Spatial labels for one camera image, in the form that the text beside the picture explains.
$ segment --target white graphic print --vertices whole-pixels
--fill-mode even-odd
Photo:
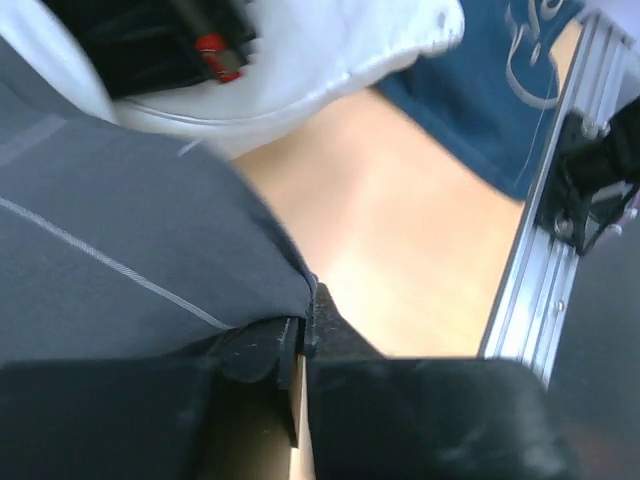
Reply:
[[[562,8],[565,0],[520,1],[528,1],[528,22],[518,24],[511,11],[511,3],[507,6],[507,10],[505,12],[505,22],[511,33],[511,46],[509,47],[509,54],[507,56],[505,74],[507,76],[507,82],[520,100],[533,108],[547,110],[549,108],[554,108],[558,104],[558,97],[544,98],[529,92],[516,77],[516,74],[513,71],[512,62],[514,55],[521,47],[526,45],[533,48],[529,64],[534,67],[538,63],[540,50],[542,48],[540,43],[540,21],[553,20]],[[559,86],[560,79],[558,77],[558,69],[551,53],[549,53],[548,60],[555,72],[554,80],[556,86]]]

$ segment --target black plastic piece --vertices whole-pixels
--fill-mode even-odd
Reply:
[[[196,478],[215,367],[193,359],[4,366],[0,478]]]
[[[91,59],[111,97],[195,85],[218,77],[196,48],[202,31],[170,0],[45,0]],[[247,63],[255,31],[231,0],[189,0]]]
[[[503,360],[308,363],[318,480],[576,480],[543,386]]]
[[[582,117],[575,113],[565,117],[537,222],[579,255],[588,253],[605,229],[622,217],[640,189],[638,131],[640,100],[618,112],[608,134],[595,140],[583,135]],[[596,193],[619,183],[631,188],[594,203]]]

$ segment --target metal frame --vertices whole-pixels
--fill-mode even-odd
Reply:
[[[583,118],[583,134],[606,132],[630,58],[631,40],[602,13],[585,22],[496,296],[480,355],[516,359],[548,384],[579,257],[536,224],[542,192],[566,115]]]

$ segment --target white stripe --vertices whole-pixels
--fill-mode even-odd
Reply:
[[[201,142],[202,140],[197,139],[194,140],[193,142],[185,145],[184,147],[182,147],[180,150],[178,150],[178,156],[182,157],[184,155],[186,155],[187,153],[189,153],[191,150],[193,150],[195,147],[198,146],[198,144]]]
[[[0,166],[7,166],[30,148],[44,142],[67,124],[64,118],[48,115],[23,130],[4,145],[0,145]]]
[[[112,270],[115,270],[116,272],[124,275],[125,277],[129,278],[129,280],[134,281],[135,283],[146,288],[147,290],[150,290],[153,293],[160,295],[163,298],[166,298],[167,300],[174,303],[175,305],[193,313],[196,317],[201,318],[205,322],[209,323],[211,326],[222,329],[222,330],[229,330],[231,328],[228,325],[225,325],[224,323],[218,321],[216,318],[209,315],[204,310],[186,301],[182,297],[179,297],[178,295],[175,295],[174,293],[171,293],[168,290],[165,290],[164,288],[156,285],[151,280],[146,279],[139,273],[131,270],[129,267],[126,267],[125,265],[122,265],[121,263],[113,260],[112,258],[108,257],[101,251],[93,248],[91,245],[74,237],[67,231],[63,230],[62,228],[56,227],[51,222],[27,210],[26,208],[23,208],[20,205],[17,205],[2,197],[0,197],[0,207],[3,207],[9,210],[10,212],[22,217],[23,219],[29,222],[35,223],[37,226],[46,230],[51,235],[57,237],[59,240],[62,240],[68,245],[71,245],[72,247],[77,248],[78,250],[81,250],[83,253],[89,255],[90,257],[93,257],[95,260],[99,261],[103,265],[106,265]]]

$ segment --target white fabric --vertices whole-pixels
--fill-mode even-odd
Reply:
[[[81,110],[142,131],[203,139],[236,157],[332,100],[462,38],[458,0],[254,0],[244,76],[112,104],[85,54],[40,0],[0,0],[0,35]]]

